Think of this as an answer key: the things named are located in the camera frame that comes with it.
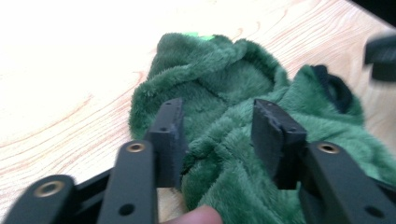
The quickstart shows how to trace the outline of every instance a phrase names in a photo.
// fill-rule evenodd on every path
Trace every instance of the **green cloth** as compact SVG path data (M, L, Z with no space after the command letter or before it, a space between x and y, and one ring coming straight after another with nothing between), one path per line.
M340 113L310 66L289 81L277 60L253 42L164 35L148 80L133 96L133 137L142 138L160 105L177 97L183 98L190 147L181 188L186 205L211 205L226 224L304 223L297 190L277 190L250 144L256 98L290 113L308 131L308 142L333 142L367 175L396 185L396 162L364 130L359 100L353 96Z

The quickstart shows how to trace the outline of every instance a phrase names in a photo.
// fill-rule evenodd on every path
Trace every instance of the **dark green fabric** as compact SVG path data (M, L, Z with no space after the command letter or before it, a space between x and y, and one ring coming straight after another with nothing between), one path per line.
M133 96L133 138L142 138L160 105L177 97L183 98L191 150L182 180L186 205L211 205L226 224L304 223L297 191L277 190L250 145L256 98L282 106L307 129L309 142L333 142L367 175L396 185L396 162L364 130L359 100L353 96L340 113L310 66L291 82L276 59L253 42L164 35L148 80Z

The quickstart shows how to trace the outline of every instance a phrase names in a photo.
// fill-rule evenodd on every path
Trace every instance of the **tabletop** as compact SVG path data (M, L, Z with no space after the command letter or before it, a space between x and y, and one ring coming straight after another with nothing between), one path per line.
M2 1L0 31L0 220L42 177L78 184L113 165L131 140L131 96L170 32L254 41L290 79L326 64L396 156L396 87L372 83L362 66L367 40L392 29L348 1ZM186 211L175 189L159 195L160 221Z

